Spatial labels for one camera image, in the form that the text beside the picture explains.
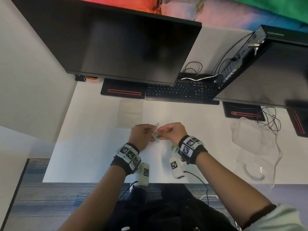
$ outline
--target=hand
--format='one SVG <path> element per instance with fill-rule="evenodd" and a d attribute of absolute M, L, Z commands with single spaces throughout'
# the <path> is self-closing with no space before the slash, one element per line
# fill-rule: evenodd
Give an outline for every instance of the hand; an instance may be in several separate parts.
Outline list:
<path fill-rule="evenodd" d="M 129 143 L 134 144 L 139 151 L 145 149 L 149 142 L 154 142 L 155 139 L 152 136 L 156 126 L 150 124 L 135 125 L 132 128 L 131 135 L 129 136 Z"/>
<path fill-rule="evenodd" d="M 158 128 L 156 134 L 161 136 L 160 140 L 170 140 L 172 143 L 179 145 L 179 141 L 187 135 L 187 132 L 182 123 L 175 122 Z"/>

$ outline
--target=white tracking device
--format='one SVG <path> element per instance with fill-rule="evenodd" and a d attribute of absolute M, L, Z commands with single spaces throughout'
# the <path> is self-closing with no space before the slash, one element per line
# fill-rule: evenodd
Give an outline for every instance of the white tracking device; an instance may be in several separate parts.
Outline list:
<path fill-rule="evenodd" d="M 136 187 L 145 187 L 149 184 L 149 172 L 150 166 L 147 163 L 141 162 L 137 171 L 133 174 L 134 181 L 138 181 L 134 184 Z"/>
<path fill-rule="evenodd" d="M 185 177 L 183 172 L 183 165 L 185 162 L 182 162 L 181 159 L 177 156 L 173 156 L 169 159 L 169 163 L 172 168 L 172 174 L 175 178 L 180 179 Z"/>

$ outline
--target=forearm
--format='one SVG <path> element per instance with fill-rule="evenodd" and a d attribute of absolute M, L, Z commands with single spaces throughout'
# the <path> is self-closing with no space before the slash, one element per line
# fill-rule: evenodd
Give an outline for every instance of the forearm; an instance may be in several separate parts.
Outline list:
<path fill-rule="evenodd" d="M 113 212 L 125 177 L 121 167 L 111 166 L 59 231 L 102 230 Z"/>
<path fill-rule="evenodd" d="M 271 204 L 258 190 L 225 168 L 209 153 L 200 153 L 196 166 L 241 227 L 254 213 Z"/>

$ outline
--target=green fabric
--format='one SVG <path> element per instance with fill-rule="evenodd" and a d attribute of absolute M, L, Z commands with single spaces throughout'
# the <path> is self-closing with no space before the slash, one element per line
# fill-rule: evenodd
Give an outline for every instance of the green fabric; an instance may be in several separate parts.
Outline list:
<path fill-rule="evenodd" d="M 234 0 L 308 23 L 308 0 Z"/>

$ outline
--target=wristband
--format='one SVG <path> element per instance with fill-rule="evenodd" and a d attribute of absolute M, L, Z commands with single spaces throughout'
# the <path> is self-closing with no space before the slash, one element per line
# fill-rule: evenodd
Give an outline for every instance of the wristband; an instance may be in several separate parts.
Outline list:
<path fill-rule="evenodd" d="M 179 155 L 187 162 L 187 164 L 195 164 L 197 156 L 207 151 L 203 143 L 194 136 L 184 136 L 179 141 Z"/>
<path fill-rule="evenodd" d="M 110 166 L 117 165 L 124 169 L 126 176 L 134 174 L 141 163 L 141 158 L 139 156 L 138 148 L 131 144 L 126 143 L 121 149 L 116 153 Z"/>

